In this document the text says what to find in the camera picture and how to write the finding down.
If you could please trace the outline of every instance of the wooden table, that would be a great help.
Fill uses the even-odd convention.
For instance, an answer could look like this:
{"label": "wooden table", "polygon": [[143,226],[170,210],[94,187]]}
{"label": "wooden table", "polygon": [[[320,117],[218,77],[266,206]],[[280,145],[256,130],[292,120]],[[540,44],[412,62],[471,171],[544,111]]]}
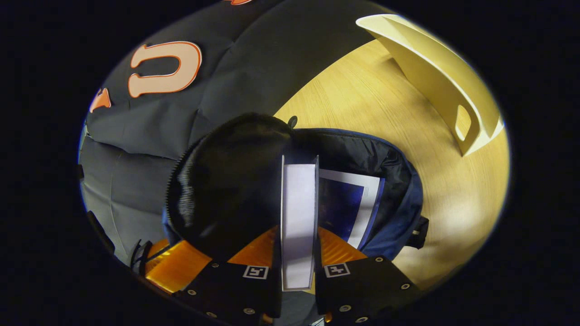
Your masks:
{"label": "wooden table", "polygon": [[393,263],[420,288],[466,263],[494,228],[508,186],[505,130],[461,157],[445,122],[379,41],[334,62],[275,117],[288,121],[293,115],[297,128],[340,128],[381,137],[415,165],[429,232],[422,249],[405,247]]}

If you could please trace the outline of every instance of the backpack strap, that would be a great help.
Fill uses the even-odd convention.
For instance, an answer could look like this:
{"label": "backpack strap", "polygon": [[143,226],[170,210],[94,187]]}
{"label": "backpack strap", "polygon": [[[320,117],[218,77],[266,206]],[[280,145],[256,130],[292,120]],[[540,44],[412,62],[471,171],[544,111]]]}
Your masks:
{"label": "backpack strap", "polygon": [[429,229],[429,219],[421,216],[419,218],[417,226],[415,227],[415,230],[413,230],[411,237],[409,238],[407,244],[405,245],[417,249],[423,248],[423,245],[425,244],[425,237],[427,237],[428,229]]}

